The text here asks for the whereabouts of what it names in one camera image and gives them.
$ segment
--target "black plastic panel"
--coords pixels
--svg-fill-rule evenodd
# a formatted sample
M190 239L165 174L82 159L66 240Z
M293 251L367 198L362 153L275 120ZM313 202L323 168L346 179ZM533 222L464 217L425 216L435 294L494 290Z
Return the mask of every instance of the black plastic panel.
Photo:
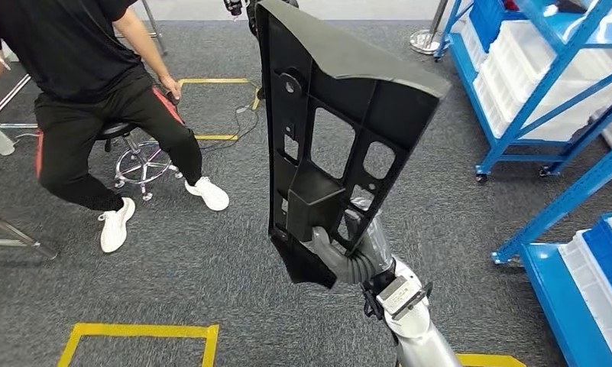
M449 84L280 0L260 2L257 21L270 134L270 237L293 281L332 286L334 275L301 242L321 226L354 251ZM341 178L312 161L317 109L355 133ZM285 149L286 136L299 145L296 159ZM393 152L383 177L364 169L376 141ZM374 197L366 211L350 201L356 186ZM361 218L350 239L338 231L347 209Z

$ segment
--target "man's arm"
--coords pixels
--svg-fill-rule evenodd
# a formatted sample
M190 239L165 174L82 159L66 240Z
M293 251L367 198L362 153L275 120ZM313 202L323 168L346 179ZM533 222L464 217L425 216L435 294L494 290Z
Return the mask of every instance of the man's arm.
M148 29L144 26L137 15L131 10L126 10L125 14L114 21L115 28L124 35L130 45L141 55L148 66L159 76L162 84L167 87L176 99L180 98L180 88L175 80L170 76L157 46L148 34Z

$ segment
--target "red stripe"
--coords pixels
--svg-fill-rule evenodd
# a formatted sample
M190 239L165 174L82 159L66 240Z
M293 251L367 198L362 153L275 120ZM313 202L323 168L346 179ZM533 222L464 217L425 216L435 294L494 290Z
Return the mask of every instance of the red stripe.
M40 170L42 169L42 141L44 134L38 129L36 131L38 135L38 142L36 145L36 177L40 177Z
M164 106L166 107L166 109L168 110L168 112L170 112L170 114L180 123L182 124L182 119L180 118L180 115L177 113L177 109L175 108L175 105L168 100L168 98L166 98L165 95L163 95L160 90L157 87L153 87L153 93L155 93L155 96L157 96L157 98L162 101L162 103L164 104Z

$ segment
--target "chrome stool base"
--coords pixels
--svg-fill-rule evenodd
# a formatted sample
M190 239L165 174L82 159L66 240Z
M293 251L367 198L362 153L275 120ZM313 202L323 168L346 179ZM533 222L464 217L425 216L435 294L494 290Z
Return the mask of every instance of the chrome stool base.
M147 191L146 184L161 177L168 170L175 172L175 178L182 178L177 167L170 163L168 155L160 149L159 143L156 141L135 143L130 134L122 137L128 149L117 160L116 188L122 188L126 183L138 185L141 189L141 198L148 201L152 199L153 194ZM130 161L135 162L122 170L121 167L128 165Z

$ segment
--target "black t-shirt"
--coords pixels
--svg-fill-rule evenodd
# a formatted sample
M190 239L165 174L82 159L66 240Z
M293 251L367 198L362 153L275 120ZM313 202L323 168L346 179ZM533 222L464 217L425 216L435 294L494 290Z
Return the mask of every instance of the black t-shirt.
M0 0L1 40L47 95L102 98L124 78L146 73L112 22L136 0Z

